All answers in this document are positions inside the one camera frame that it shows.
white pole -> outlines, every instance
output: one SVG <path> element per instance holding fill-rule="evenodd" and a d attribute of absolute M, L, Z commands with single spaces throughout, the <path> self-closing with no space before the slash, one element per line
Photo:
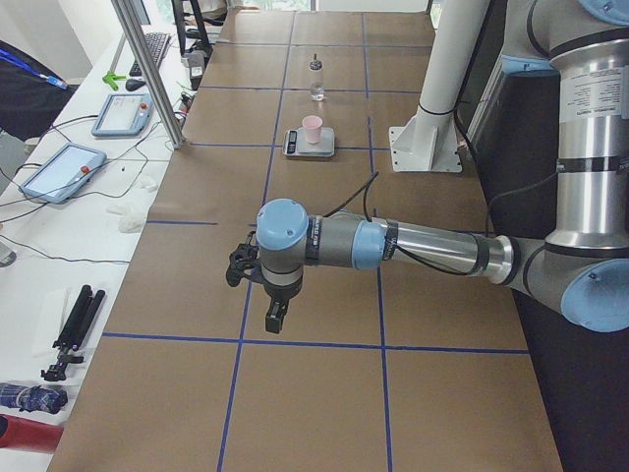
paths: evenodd
<path fill-rule="evenodd" d="M 417 114 L 389 129 L 396 172 L 460 172 L 452 111 L 490 0 L 448 0 L 441 13 Z"/>

person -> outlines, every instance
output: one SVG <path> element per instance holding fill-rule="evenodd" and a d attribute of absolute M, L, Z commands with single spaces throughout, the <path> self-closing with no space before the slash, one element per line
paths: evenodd
<path fill-rule="evenodd" d="M 215 24 L 216 22 L 222 23 L 225 21 L 225 17 L 227 16 L 227 0 L 198 0 L 201 15 L 203 19 L 207 22 Z M 229 2 L 230 7 L 235 8 L 247 8 L 243 7 L 242 0 L 231 0 Z M 190 2 L 184 2 L 184 13 L 187 15 L 193 14 L 193 7 Z"/>
<path fill-rule="evenodd" d="M 0 40 L 0 129 L 21 141 L 47 131 L 76 89 L 58 77 L 24 51 Z"/>

blue joint cap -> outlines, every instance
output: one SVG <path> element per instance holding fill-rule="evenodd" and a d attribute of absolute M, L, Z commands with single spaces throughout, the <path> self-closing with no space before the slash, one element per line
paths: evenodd
<path fill-rule="evenodd" d="M 581 272 L 561 297 L 561 313 L 592 331 L 629 327 L 629 259 L 612 259 Z"/>
<path fill-rule="evenodd" d="M 293 200 L 273 200 L 257 214 L 256 240 L 268 251 L 292 248 L 307 231 L 308 214 Z"/>
<path fill-rule="evenodd" d="M 586 11 L 602 22 L 629 27 L 629 2 L 627 0 L 579 0 Z"/>
<path fill-rule="evenodd" d="M 515 57 L 502 54 L 502 72 L 507 76 L 545 77 L 559 74 L 550 61 L 538 57 Z"/>
<path fill-rule="evenodd" d="M 361 221 L 354 233 L 352 267 L 358 270 L 378 268 L 384 253 L 386 229 L 377 223 Z"/>

wall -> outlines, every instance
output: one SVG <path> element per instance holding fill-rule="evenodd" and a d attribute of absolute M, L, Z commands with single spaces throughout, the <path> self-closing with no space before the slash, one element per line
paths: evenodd
<path fill-rule="evenodd" d="M 91 64 L 122 34 L 110 0 L 56 0 L 63 10 Z"/>
<path fill-rule="evenodd" d="M 109 0 L 0 1 L 0 38 L 64 79 L 85 77 L 118 31 Z"/>
<path fill-rule="evenodd" d="M 3 0 L 0 37 L 63 78 L 84 77 L 91 68 L 56 0 Z"/>
<path fill-rule="evenodd" d="M 428 0 L 318 0 L 318 8 L 341 12 L 422 12 Z"/>

window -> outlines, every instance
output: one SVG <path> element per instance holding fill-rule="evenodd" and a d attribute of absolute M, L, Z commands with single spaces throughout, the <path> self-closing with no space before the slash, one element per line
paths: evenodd
<path fill-rule="evenodd" d="M 173 23 L 171 0 L 143 0 L 143 2 L 153 24 L 171 25 Z M 234 3 L 258 7 L 261 10 L 316 10 L 315 0 L 236 0 Z"/>

